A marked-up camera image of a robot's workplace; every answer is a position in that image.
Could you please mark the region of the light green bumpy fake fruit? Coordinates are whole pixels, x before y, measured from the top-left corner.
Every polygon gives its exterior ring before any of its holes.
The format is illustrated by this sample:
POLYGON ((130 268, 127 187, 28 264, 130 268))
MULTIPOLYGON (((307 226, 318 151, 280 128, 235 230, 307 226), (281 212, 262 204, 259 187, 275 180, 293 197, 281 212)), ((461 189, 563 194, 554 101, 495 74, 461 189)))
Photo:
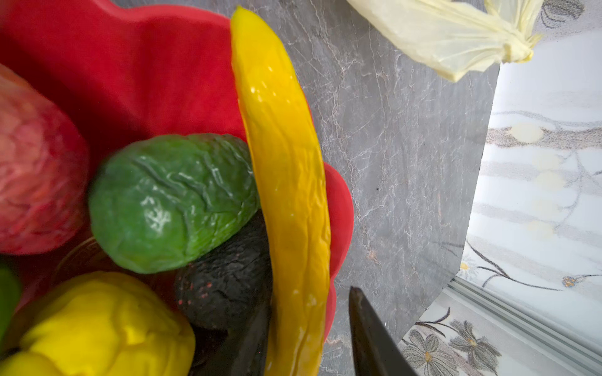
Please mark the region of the light green bumpy fake fruit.
POLYGON ((9 263, 7 263, 5 259, 1 259, 0 288, 0 336, 1 338, 3 338, 9 327, 10 321, 12 320, 13 313, 19 305, 22 295, 22 284, 20 282, 20 279, 17 276, 14 268, 9 263))

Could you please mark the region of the green fake vegetable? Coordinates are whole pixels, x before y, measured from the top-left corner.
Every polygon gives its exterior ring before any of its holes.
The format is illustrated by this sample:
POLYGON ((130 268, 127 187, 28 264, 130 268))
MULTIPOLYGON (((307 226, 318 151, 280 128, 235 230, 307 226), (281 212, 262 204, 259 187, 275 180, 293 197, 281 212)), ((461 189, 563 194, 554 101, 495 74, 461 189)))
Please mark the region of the green fake vegetable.
POLYGON ((179 269, 228 241, 260 209, 247 143, 211 133, 156 136, 115 152, 88 191, 90 228, 137 274, 179 269))

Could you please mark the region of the yellow fake lemon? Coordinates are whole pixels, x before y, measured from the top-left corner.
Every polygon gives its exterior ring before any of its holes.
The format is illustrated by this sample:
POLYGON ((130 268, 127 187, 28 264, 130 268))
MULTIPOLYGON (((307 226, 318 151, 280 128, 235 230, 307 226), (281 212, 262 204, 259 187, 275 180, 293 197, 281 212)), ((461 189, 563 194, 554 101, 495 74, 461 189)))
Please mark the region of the yellow fake lemon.
POLYGON ((3 375, 186 375, 188 320, 127 274, 74 277, 25 305, 3 342, 3 375))

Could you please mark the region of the dark brown fake fruit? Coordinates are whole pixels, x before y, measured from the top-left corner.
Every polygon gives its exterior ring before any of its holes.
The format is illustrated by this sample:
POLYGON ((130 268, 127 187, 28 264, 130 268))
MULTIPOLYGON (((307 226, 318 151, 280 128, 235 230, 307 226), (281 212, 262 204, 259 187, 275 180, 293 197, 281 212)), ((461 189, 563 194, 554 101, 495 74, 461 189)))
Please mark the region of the dark brown fake fruit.
POLYGON ((177 308, 195 327, 232 330, 244 325, 271 293, 267 228, 258 211, 229 240, 177 271, 177 308))

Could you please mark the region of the red flower-shaped bowl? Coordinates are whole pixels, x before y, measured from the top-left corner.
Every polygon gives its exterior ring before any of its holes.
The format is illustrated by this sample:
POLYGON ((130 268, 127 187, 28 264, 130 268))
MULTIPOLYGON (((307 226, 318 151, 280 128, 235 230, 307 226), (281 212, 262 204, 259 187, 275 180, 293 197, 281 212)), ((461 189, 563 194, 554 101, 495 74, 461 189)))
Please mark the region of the red flower-shaped bowl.
MULTIPOLYGON (((1 61, 71 116, 94 164, 127 144, 167 133, 247 140, 230 20, 185 6, 6 1, 1 61)), ((335 277, 350 247, 354 210, 341 175, 326 163, 324 169, 335 277)))

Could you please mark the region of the pale yellow plastic bag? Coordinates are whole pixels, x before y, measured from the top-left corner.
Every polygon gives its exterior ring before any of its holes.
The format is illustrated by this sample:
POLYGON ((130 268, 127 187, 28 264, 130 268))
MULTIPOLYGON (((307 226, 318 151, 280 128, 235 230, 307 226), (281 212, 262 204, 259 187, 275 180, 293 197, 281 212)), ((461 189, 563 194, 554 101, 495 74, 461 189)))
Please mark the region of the pale yellow plastic bag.
POLYGON ((351 6, 409 58, 459 81, 493 64, 526 63, 541 35, 542 0, 469 3, 437 0, 352 1, 351 6))

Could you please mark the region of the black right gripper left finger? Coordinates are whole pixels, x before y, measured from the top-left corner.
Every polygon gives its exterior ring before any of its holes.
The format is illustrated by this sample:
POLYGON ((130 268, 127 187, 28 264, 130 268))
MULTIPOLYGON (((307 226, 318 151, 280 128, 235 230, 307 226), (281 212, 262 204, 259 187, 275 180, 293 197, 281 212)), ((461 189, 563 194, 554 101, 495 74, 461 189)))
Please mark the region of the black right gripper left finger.
POLYGON ((263 375, 271 294, 263 293, 240 327, 228 331, 194 327, 191 375, 263 375))

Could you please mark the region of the yellow fake banana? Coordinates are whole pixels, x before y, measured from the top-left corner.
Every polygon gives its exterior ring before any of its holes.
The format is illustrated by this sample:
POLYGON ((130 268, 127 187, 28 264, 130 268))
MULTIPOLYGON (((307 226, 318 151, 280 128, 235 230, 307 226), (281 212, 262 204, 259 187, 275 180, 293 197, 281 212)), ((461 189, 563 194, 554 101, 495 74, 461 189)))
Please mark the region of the yellow fake banana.
POLYGON ((321 147, 281 39, 241 7, 230 30, 238 105, 273 272, 265 372, 315 375, 325 339, 331 255, 321 147))

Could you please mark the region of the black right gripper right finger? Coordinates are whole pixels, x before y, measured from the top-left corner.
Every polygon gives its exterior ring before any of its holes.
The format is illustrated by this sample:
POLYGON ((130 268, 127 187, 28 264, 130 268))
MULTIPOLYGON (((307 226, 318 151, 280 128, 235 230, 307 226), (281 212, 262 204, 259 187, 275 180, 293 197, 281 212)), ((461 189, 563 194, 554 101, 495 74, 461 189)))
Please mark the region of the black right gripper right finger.
POLYGON ((363 291, 351 286, 349 316, 357 376, 417 376, 363 291))

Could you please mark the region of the red fake fruit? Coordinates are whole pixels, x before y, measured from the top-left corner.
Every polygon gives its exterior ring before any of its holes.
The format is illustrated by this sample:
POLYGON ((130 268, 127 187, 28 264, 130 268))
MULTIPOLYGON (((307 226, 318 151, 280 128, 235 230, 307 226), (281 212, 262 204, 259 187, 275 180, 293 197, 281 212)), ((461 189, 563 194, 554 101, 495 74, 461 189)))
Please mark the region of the red fake fruit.
POLYGON ((37 255, 84 225, 89 147, 71 119, 1 67, 1 252, 37 255))

